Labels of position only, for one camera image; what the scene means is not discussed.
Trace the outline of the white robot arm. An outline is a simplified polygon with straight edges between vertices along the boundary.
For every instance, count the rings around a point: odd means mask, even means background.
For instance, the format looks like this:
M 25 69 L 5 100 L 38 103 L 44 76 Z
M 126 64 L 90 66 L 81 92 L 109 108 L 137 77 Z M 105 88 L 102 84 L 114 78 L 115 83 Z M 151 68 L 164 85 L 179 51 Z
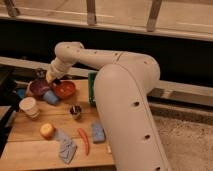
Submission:
M 147 100 L 160 79 L 156 60 L 140 53 L 86 49 L 79 42 L 60 42 L 54 53 L 49 82 L 75 63 L 98 71 L 95 103 L 117 171 L 172 171 Z

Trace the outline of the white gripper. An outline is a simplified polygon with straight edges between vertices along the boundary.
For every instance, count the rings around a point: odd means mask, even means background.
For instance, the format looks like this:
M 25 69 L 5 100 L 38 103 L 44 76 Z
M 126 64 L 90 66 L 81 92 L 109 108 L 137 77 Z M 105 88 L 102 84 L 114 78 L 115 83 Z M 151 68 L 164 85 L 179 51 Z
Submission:
M 65 74 L 68 73 L 70 68 L 69 63 L 65 63 L 59 58 L 55 58 L 49 65 L 49 68 L 46 72 L 46 80 L 48 83 L 52 82 L 55 84 L 61 84 L 59 80 Z

